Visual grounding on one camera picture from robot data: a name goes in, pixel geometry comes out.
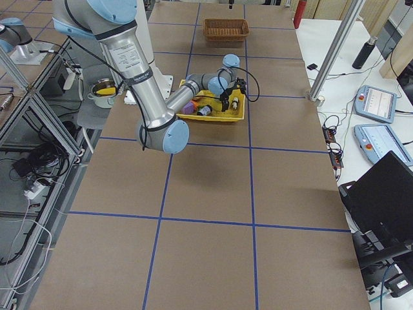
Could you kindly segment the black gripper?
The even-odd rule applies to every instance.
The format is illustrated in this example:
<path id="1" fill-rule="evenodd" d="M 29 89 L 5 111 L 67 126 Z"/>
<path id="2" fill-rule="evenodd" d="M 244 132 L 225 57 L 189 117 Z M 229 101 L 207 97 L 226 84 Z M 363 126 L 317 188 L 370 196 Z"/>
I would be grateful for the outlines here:
<path id="1" fill-rule="evenodd" d="M 222 93 L 220 94 L 220 100 L 221 100 L 221 111 L 225 112 L 229 109 L 229 98 L 230 95 L 232 94 L 232 87 L 230 88 L 225 88 L 224 86 L 221 86 L 222 88 Z"/>

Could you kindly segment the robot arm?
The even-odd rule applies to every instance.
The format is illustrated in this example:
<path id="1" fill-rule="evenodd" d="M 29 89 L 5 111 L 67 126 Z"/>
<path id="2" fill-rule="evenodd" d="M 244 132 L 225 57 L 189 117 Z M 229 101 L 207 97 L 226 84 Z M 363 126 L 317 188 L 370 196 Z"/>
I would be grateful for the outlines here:
<path id="1" fill-rule="evenodd" d="M 55 29 L 69 37 L 95 39 L 104 53 L 104 64 L 131 91 L 143 117 L 136 134 L 144 148 L 169 154 L 181 152 L 190 131 L 177 113 L 200 91 L 221 95 L 237 78 L 239 58 L 227 54 L 215 74 L 191 74 L 185 83 L 164 98 L 143 48 L 150 47 L 147 30 L 139 41 L 139 23 L 147 22 L 142 1 L 54 1 Z"/>
<path id="2" fill-rule="evenodd" d="M 1 48 L 12 53 L 17 65 L 40 65 L 47 54 L 53 54 L 53 43 L 35 42 L 22 20 L 9 17 L 1 20 Z"/>

